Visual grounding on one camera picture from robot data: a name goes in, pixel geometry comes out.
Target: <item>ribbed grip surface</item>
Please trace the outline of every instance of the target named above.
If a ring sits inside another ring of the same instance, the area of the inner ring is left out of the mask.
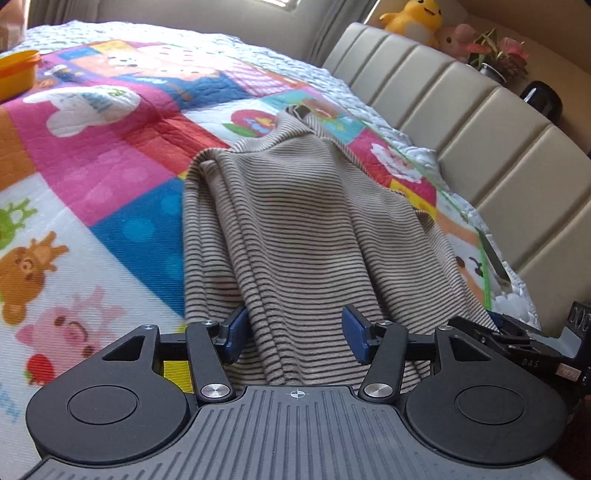
[[[203,407],[166,450],[113,468],[42,463],[30,480],[563,480],[547,460],[511,469],[454,463],[426,449],[391,407],[347,387],[248,387]]]

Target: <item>crosshair marking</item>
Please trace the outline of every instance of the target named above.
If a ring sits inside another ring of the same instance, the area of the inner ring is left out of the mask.
[[[302,392],[302,390],[294,390],[293,392],[290,392],[289,395],[290,395],[290,397],[293,397],[293,398],[302,398],[305,395],[310,395],[310,394]]]

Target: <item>striped cloth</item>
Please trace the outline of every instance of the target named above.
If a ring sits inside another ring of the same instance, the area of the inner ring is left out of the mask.
[[[375,183],[303,106],[275,129],[201,152],[183,196],[186,319],[244,302],[254,333],[226,369],[245,384],[350,384],[366,367],[341,332],[343,306],[432,333],[461,315],[492,327],[432,218]],[[403,391],[428,375],[407,362]]]

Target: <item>orange bowl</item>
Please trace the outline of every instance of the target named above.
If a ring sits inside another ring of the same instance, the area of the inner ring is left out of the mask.
[[[35,85],[40,61],[37,50],[20,51],[0,59],[0,103]]]

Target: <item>stuffed animal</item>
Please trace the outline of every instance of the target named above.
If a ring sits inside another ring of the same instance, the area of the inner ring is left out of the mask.
[[[385,30],[403,35],[429,47],[439,48],[435,32],[441,28],[443,17],[435,0],[410,0],[397,14],[384,14]]]
[[[443,27],[435,33],[439,50],[464,63],[470,56],[467,46],[473,44],[477,36],[478,32],[465,23],[457,27]]]

